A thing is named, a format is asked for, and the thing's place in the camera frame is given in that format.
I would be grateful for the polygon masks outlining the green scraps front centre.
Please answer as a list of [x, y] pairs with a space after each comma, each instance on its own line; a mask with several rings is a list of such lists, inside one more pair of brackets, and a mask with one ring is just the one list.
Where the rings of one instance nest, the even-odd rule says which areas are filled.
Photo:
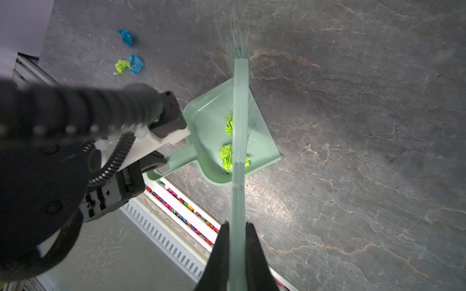
[[[227, 114], [225, 132], [228, 136], [233, 134], [233, 116]], [[231, 172], [233, 169], [233, 148], [232, 144], [223, 145], [220, 150], [220, 159], [222, 161], [222, 167], [227, 172]]]

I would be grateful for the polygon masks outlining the mint green dustpan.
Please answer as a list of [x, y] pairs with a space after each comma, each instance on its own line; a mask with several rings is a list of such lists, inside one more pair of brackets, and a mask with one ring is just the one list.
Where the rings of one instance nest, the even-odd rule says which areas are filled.
[[[183, 110], [191, 131], [186, 138], [186, 145], [166, 157], [169, 165], [166, 172], [150, 171], [146, 174], [148, 179], [162, 179], [193, 162], [211, 184], [231, 184], [231, 173], [222, 166], [220, 149], [232, 143], [233, 136], [228, 136], [225, 131], [226, 116], [232, 112], [233, 80], [228, 80], [192, 100]], [[281, 160], [279, 150], [253, 97], [250, 97], [249, 105], [246, 154], [250, 159], [250, 166], [245, 170], [247, 176]]]

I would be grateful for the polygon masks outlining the mint green hand brush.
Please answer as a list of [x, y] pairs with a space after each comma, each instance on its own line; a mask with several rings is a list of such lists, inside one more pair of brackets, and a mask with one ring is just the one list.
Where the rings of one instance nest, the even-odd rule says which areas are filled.
[[235, 12], [226, 54], [233, 73], [232, 189], [229, 219], [229, 273], [227, 289], [246, 291], [245, 164], [249, 135], [250, 64], [248, 32], [241, 29]]

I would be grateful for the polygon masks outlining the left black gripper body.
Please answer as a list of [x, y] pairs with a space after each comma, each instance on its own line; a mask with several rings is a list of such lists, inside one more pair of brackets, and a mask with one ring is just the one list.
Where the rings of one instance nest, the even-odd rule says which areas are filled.
[[154, 151], [116, 173], [106, 184], [88, 192], [81, 203], [85, 223], [95, 221], [124, 206], [145, 189], [143, 173], [167, 163], [165, 156]]

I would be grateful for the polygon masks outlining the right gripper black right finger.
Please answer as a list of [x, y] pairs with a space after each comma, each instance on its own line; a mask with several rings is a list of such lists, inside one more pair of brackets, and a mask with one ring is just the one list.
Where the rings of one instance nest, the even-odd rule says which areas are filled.
[[246, 278], [249, 291], [279, 291], [269, 270], [256, 229], [246, 223]]

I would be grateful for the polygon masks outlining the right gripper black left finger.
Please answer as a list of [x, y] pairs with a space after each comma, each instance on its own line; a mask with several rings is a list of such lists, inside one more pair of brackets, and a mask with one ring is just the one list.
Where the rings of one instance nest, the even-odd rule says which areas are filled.
[[222, 224], [204, 273], [195, 291], [227, 291], [229, 276], [229, 223]]

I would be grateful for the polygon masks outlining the aluminium front rail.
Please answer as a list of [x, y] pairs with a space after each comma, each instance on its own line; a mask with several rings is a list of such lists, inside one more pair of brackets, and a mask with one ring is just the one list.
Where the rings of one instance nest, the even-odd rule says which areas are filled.
[[143, 179], [146, 190], [137, 200], [164, 212], [163, 218], [169, 220], [206, 267], [221, 227], [219, 220], [170, 179], [153, 181], [146, 174]]

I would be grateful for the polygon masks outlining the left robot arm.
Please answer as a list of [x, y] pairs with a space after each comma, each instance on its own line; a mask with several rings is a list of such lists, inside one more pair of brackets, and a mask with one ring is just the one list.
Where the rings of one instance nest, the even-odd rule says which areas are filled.
[[83, 225], [87, 191], [120, 169], [132, 130], [161, 116], [162, 93], [1, 80], [1, 281], [58, 265]]

